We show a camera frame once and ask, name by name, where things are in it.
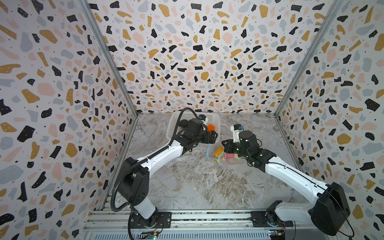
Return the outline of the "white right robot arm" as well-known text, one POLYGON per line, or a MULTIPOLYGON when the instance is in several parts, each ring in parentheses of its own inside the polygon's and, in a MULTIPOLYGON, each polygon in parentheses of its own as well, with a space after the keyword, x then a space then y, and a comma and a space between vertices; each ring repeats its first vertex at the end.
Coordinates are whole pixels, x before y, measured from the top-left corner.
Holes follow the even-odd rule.
POLYGON ((233 139, 222 141, 226 154, 236 154, 250 167, 278 178, 301 194, 308 203, 287 203, 276 200, 265 213, 265 220, 272 227, 284 222, 299 222, 315 226, 329 236, 336 236, 348 220, 351 211, 342 186, 327 184, 292 167, 275 153, 263 149, 251 131, 239 124, 231 127, 233 139))

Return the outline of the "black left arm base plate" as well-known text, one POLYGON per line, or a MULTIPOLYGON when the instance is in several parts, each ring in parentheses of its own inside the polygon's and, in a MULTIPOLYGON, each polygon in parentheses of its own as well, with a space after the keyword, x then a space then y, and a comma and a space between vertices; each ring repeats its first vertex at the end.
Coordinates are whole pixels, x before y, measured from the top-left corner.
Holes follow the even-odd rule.
POLYGON ((171 220, 172 212, 155 212, 149 219, 145 219, 140 214, 133 214, 129 226, 131 229, 169 229, 171 220))

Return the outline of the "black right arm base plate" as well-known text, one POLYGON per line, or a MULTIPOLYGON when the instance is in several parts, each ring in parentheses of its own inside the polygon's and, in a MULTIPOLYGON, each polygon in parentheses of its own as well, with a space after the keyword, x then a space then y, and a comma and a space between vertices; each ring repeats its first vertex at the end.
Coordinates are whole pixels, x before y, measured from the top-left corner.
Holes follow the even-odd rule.
POLYGON ((275 213, 268 211, 251 211, 251 221, 254 228, 291 228, 294 226, 292 221, 284 222, 275 213))

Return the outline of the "clear zip top bag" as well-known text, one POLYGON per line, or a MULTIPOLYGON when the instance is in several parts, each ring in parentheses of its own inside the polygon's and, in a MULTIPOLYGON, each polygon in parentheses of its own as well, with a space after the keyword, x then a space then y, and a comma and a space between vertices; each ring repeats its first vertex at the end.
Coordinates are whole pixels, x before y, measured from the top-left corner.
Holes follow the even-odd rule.
POLYGON ((247 151, 242 152, 240 143, 234 143, 232 140, 222 141, 222 146, 215 152, 214 160, 220 166, 227 155, 237 155, 240 159, 247 159, 249 157, 247 151))

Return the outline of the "yellow toy lemon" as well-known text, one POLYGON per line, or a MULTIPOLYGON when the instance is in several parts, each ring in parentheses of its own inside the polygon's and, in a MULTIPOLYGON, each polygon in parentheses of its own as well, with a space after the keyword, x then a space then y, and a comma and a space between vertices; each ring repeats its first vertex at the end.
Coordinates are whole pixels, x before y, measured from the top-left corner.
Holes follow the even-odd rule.
POLYGON ((224 148, 219 147, 215 152, 215 158, 220 159, 223 153, 224 153, 224 148))

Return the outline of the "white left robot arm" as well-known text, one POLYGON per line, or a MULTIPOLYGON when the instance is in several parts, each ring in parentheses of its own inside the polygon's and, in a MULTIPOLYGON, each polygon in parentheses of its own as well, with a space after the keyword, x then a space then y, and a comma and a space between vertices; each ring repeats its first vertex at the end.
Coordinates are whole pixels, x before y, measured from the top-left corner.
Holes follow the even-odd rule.
POLYGON ((178 119, 170 141, 142 158, 127 158, 118 174, 111 193, 110 206, 119 212, 126 206, 139 215, 147 225, 157 220, 158 209, 148 198, 150 178, 171 160, 191 152, 199 144, 214 144, 218 126, 207 124, 204 115, 190 120, 178 119))

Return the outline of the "white plastic basket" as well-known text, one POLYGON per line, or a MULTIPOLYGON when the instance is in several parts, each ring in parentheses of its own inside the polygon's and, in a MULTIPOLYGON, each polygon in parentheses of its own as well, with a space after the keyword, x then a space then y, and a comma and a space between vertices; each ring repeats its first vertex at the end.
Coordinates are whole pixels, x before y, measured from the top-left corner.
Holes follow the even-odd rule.
MULTIPOLYGON (((174 129, 175 129, 175 126, 176 126, 176 123, 177 123, 177 119, 180 115, 180 112, 181 111, 178 111, 178 112, 174 112, 170 118, 170 122, 168 124, 168 127, 167 127, 167 132, 166 132, 166 137, 168 140, 171 140, 172 138, 172 135, 173 135, 173 132, 174 132, 174 129)), ((219 142, 219 136, 221 135, 221 120, 220 120, 220 116, 216 113, 209 113, 209 112, 197 112, 197 115, 205 115, 206 116, 206 120, 205 120, 205 123, 206 125, 213 125, 215 127, 214 131, 218 134, 218 138, 216 139, 215 143, 218 143, 219 142)), ((180 119, 180 121, 182 120, 187 120, 189 121, 190 119, 193 119, 195 118, 195 116, 193 115, 192 112, 190 111, 185 111, 180 119)))

